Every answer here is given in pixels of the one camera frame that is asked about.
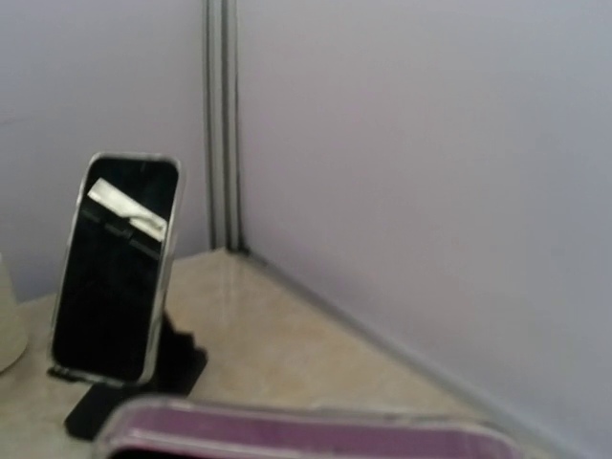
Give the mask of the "black folding phone stand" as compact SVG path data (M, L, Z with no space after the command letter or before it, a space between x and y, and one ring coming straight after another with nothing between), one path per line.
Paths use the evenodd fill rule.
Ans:
M73 310L54 320L48 373L91 387L65 418L67 434L93 441L112 411L141 395L187 395L208 353L165 315Z

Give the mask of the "black phone silver case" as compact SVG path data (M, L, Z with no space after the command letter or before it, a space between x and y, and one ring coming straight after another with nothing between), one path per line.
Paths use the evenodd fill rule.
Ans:
M92 157L53 314L58 373L116 386L151 379L183 180L179 161L162 154Z

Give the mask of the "clear phone case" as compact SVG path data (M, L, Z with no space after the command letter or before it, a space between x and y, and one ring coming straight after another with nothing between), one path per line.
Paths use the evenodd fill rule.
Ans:
M109 417L94 458L523 458L489 423L450 415L262 408L140 397Z

